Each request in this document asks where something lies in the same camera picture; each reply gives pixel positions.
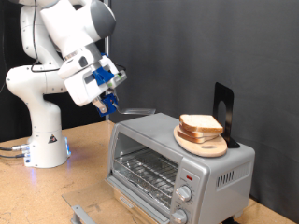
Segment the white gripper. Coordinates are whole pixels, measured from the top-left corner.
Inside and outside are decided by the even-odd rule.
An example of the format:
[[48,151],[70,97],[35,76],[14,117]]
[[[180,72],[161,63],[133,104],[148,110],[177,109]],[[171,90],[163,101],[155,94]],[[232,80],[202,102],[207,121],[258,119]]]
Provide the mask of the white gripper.
[[118,70],[108,57],[104,57],[98,63],[68,77],[64,84],[77,105],[84,106],[93,102],[101,113],[106,113],[107,107],[102,102],[100,95],[107,91],[107,94],[113,94],[118,101],[118,95],[114,89],[125,79],[125,71]]

